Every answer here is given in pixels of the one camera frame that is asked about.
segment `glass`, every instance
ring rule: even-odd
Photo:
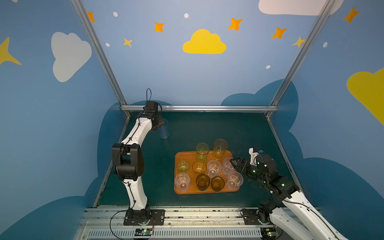
[[[197,174],[203,174],[207,170],[207,165],[203,161],[196,161],[193,163],[192,169]]]
[[[181,172],[185,172],[186,170],[189,169],[189,162],[185,159],[181,159],[180,161],[177,162],[177,169]]]
[[[210,179],[205,174],[200,174],[196,177],[196,185],[200,191],[204,191],[209,187]]]
[[[190,177],[186,173],[179,173],[175,177],[175,185],[180,190],[186,190],[191,182]]]
[[[208,177],[215,177],[221,171],[221,164],[216,160],[207,163]]]
[[[208,153],[209,153],[209,146],[208,144],[201,142],[196,145],[196,153],[197,153],[197,160],[198,161],[205,161],[207,159]]]
[[[239,172],[230,172],[227,180],[227,187],[234,190],[243,184],[243,176]]]
[[[157,131],[159,132],[159,135],[162,139],[166,139],[169,137],[169,122],[167,119],[163,118],[164,125],[159,127]]]
[[[227,157],[223,160],[223,166],[222,166],[222,169],[221,171],[225,174],[225,175],[228,175],[230,172],[234,171],[235,169],[233,168],[230,160],[232,158],[230,157]]]
[[[215,192],[222,190],[225,186],[225,181],[222,177],[216,176],[212,178],[211,187]]]
[[[227,150],[228,143],[224,139],[216,139],[214,142],[214,159],[220,160]]]

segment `orange tray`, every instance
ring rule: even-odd
[[[227,157],[230,157],[232,158],[232,153],[230,151],[226,151],[224,154],[223,154],[223,157],[218,160],[221,164],[223,163],[223,159],[226,159]],[[189,187],[187,188],[187,190],[184,190],[184,191],[181,191],[180,189],[178,189],[176,187],[176,185],[174,184],[173,185],[173,188],[175,190],[175,192],[177,194],[200,194],[200,193],[214,193],[215,191],[212,189],[211,187],[211,184],[209,184],[209,187],[204,190],[204,191],[200,191],[198,188],[197,188],[197,185],[196,185],[196,177],[198,176],[197,173],[195,173],[192,169],[192,165],[193,163],[196,161],[196,152],[178,152],[175,156],[175,176],[176,177],[179,173],[182,173],[181,171],[179,171],[176,167],[176,164],[179,160],[181,159],[186,159],[188,162],[189,162],[189,168],[186,172],[183,172],[183,173],[187,173],[189,175],[189,177],[191,178],[191,183],[189,184]],[[211,160],[215,160],[214,159],[214,154],[213,154],[213,151],[209,151],[208,153],[208,156],[207,156],[207,160],[205,161],[205,163],[207,164],[209,161]],[[218,174],[218,176],[222,177],[225,181],[225,183],[227,183],[227,179],[228,179],[228,176],[225,175],[223,172],[220,172]],[[235,190],[231,190],[227,187],[227,185],[224,186],[224,188],[219,191],[219,192],[236,192],[239,188],[235,189]]]

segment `green table surface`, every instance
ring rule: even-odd
[[[194,151],[199,142],[206,142],[212,150],[216,139],[225,139],[234,158],[246,159],[250,159],[249,148],[261,147],[275,159],[279,174],[291,177],[263,113],[163,112],[161,116],[169,121],[169,137],[162,139],[157,131],[151,131],[141,146],[145,163],[142,182],[151,206],[257,207],[271,198],[267,190],[255,187],[257,183],[249,183],[248,177],[244,175],[244,183],[237,192],[176,194],[175,155],[178,152]],[[133,128],[135,117],[134,113],[124,137]],[[99,205],[129,205],[127,191],[113,171]]]

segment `star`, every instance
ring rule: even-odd
[[[355,11],[354,8],[351,9],[351,11],[349,12],[349,14],[343,19],[343,20],[348,20],[349,23],[352,22],[353,18],[359,14],[360,12],[358,11]]]
[[[232,18],[232,23],[229,26],[228,30],[235,29],[238,31],[239,30],[239,24],[241,23],[241,21],[243,21],[243,20],[242,19],[236,20],[236,19]]]
[[[89,20],[96,22],[95,19],[93,18],[93,12],[88,13]]]
[[[0,44],[0,65],[5,61],[10,61],[21,65],[14,57],[8,52],[9,38],[6,38],[2,44]]]
[[[276,33],[275,35],[272,37],[272,38],[280,38],[283,36],[283,33],[287,30],[288,28],[286,29],[280,29],[280,28],[277,28],[276,29]]]
[[[128,41],[128,40],[126,40],[125,38],[124,38],[124,40],[125,40],[125,43],[124,43],[123,45],[129,45],[129,46],[132,48],[132,46],[131,46],[131,42],[132,42],[132,40],[131,40],[131,41]]]
[[[155,23],[155,31],[160,31],[163,33],[163,25],[164,23],[160,23],[160,24]]]
[[[299,46],[299,48],[300,48],[300,47],[301,47],[301,44],[302,44],[303,42],[305,42],[305,39],[302,40],[301,37],[299,37],[299,40],[297,40],[297,42],[296,42],[295,44],[292,44],[292,46],[297,45],[297,46]]]

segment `yellow cloud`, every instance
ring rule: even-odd
[[[206,29],[197,30],[191,40],[183,45],[183,51],[186,53],[219,54],[226,48],[227,46],[220,41],[219,35],[210,33]]]
[[[375,74],[358,72],[347,81],[347,88],[382,124],[384,124],[384,68]]]

